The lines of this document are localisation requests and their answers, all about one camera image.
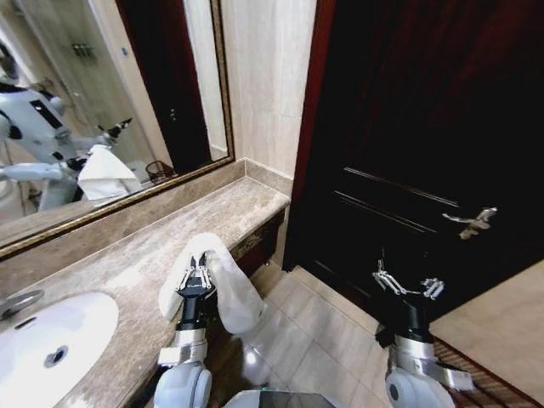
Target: door lever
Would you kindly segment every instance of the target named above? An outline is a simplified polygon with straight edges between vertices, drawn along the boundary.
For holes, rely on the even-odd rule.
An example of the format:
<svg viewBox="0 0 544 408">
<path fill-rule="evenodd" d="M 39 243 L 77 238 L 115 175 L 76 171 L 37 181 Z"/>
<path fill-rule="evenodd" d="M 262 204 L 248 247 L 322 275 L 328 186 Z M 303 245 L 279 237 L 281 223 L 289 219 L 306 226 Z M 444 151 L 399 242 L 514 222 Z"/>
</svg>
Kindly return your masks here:
<svg viewBox="0 0 544 408">
<path fill-rule="evenodd" d="M 467 227 L 459 233 L 462 240 L 467 240 L 474 235 L 478 235 L 480 230 L 491 228 L 490 218 L 497 213 L 496 207 L 484 208 L 476 218 L 455 217 L 447 213 L 442 213 L 442 217 L 453 221 L 454 223 L 466 224 Z"/>
</svg>

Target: vanity counter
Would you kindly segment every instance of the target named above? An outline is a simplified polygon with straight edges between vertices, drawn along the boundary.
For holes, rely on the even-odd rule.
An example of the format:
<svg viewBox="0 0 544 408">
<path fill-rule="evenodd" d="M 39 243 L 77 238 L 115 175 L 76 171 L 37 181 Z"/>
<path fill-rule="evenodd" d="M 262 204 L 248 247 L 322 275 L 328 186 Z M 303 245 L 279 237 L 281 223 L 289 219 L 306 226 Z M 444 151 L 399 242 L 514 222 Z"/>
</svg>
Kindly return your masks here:
<svg viewBox="0 0 544 408">
<path fill-rule="evenodd" d="M 90 291 L 109 294 L 119 308 L 107 349 L 58 406 L 127 405 L 155 372 L 159 350 L 173 337 L 175 321 L 165 321 L 157 297 L 187 241 L 213 232 L 233 249 L 288 204 L 287 196 L 244 177 L 27 287 L 24 292 L 42 289 L 45 295 L 17 320 Z M 8 323 L 0 323 L 0 330 Z"/>
</svg>

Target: sink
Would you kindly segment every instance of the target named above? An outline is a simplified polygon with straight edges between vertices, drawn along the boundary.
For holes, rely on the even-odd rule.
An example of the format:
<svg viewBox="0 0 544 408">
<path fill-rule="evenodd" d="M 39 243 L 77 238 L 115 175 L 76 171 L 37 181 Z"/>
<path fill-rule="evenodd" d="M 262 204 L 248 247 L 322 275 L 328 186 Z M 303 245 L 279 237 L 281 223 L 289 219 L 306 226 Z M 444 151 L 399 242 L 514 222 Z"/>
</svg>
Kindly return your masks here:
<svg viewBox="0 0 544 408">
<path fill-rule="evenodd" d="M 104 293 L 52 304 L 0 333 L 0 407 L 51 407 L 87 374 L 117 327 Z"/>
</svg>

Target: dark wooden door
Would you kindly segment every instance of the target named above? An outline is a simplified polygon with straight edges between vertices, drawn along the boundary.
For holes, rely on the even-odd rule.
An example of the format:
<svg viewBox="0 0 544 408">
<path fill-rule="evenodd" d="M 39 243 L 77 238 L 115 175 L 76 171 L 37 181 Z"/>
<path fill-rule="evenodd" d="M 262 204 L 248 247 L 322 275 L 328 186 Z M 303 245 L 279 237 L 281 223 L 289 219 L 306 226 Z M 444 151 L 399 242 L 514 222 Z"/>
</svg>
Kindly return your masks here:
<svg viewBox="0 0 544 408">
<path fill-rule="evenodd" d="M 212 158 L 182 1 L 116 0 L 177 173 Z"/>
<path fill-rule="evenodd" d="M 383 320 L 383 250 L 431 318 L 540 260 L 543 43 L 538 0 L 318 2 L 286 267 Z"/>
</svg>

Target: mirror frame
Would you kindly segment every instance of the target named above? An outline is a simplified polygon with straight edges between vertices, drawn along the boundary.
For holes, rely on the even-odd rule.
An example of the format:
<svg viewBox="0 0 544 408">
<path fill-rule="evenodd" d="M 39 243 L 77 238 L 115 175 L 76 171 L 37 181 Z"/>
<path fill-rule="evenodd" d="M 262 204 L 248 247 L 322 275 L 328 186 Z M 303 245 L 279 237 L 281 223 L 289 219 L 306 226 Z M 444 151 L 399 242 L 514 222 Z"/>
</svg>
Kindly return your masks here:
<svg viewBox="0 0 544 408">
<path fill-rule="evenodd" d="M 225 136 L 227 139 L 227 156 L 204 167 L 198 168 L 193 172 L 183 174 L 162 184 L 150 187 L 147 190 L 142 190 L 127 197 L 123 197 L 118 201 L 107 204 L 104 207 L 98 207 L 93 211 L 82 215 L 81 217 L 69 219 L 62 224 L 53 225 L 48 229 L 38 231 L 35 234 L 26 236 L 25 238 L 20 238 L 7 245 L 0 246 L 0 262 L 32 249 L 33 247 L 36 247 L 44 242 L 51 241 L 54 238 L 76 230 L 83 225 L 91 224 L 93 221 L 121 211 L 122 209 L 130 207 L 143 200 L 147 200 L 152 196 L 157 196 L 158 194 L 177 187 L 183 183 L 187 183 L 235 160 L 234 138 L 232 134 L 232 115 L 230 111 L 229 78 L 225 57 L 221 3 L 220 0 L 209 0 L 209 3 L 210 7 L 212 8 L 213 37 L 218 62 L 219 86 L 221 87 Z"/>
</svg>

